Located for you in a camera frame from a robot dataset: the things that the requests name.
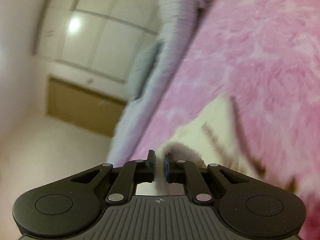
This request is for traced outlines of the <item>cream fuzzy knit sweater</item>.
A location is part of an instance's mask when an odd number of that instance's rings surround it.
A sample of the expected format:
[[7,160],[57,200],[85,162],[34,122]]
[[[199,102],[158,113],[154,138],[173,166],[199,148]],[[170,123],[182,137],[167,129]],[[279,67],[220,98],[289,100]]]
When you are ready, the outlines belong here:
[[178,127],[170,139],[155,151],[155,181],[151,193],[167,196],[182,194],[177,183],[165,180],[164,159],[192,161],[199,168],[219,164],[249,177],[263,180],[266,170],[261,162],[245,155],[236,133],[234,105],[226,94],[208,103],[191,122]]

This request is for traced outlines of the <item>brown wooden door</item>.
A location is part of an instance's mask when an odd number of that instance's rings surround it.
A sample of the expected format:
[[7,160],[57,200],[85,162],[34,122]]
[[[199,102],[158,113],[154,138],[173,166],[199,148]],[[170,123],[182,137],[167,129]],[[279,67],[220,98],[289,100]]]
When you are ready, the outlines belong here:
[[113,137],[126,102],[66,81],[48,80],[47,113],[62,121]]

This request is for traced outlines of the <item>grey checked pillow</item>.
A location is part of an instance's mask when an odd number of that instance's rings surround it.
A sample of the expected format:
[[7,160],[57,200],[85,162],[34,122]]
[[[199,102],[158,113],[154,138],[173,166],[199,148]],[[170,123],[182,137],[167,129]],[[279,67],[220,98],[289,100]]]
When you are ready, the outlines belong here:
[[155,65],[156,57],[162,44],[163,41],[158,40],[137,54],[126,84],[126,90],[130,100],[134,101],[141,97],[145,83]]

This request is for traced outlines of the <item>pink rose pattern blanket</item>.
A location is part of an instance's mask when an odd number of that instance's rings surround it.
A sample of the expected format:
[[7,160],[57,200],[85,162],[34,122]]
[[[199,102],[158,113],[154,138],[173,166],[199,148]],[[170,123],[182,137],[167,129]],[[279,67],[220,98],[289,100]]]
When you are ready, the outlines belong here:
[[223,92],[244,151],[267,176],[295,178],[300,236],[319,239],[319,0],[215,0],[132,159]]

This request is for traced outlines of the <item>white built-in wardrobe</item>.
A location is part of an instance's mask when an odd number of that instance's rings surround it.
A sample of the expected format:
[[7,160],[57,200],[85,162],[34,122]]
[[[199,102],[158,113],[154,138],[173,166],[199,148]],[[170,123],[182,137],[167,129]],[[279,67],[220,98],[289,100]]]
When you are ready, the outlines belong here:
[[35,53],[125,83],[158,35],[157,0],[48,0]]

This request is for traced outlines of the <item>grey striped folded quilt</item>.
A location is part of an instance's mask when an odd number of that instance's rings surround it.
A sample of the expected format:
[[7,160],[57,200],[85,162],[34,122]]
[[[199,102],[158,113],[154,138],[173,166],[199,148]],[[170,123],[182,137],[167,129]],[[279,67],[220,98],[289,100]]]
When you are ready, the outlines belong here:
[[178,69],[203,14],[214,0],[158,0],[161,28],[153,55],[148,48],[136,66],[148,63],[146,74],[135,73],[128,81],[131,95],[116,126],[107,162],[121,167],[137,147],[162,95]]

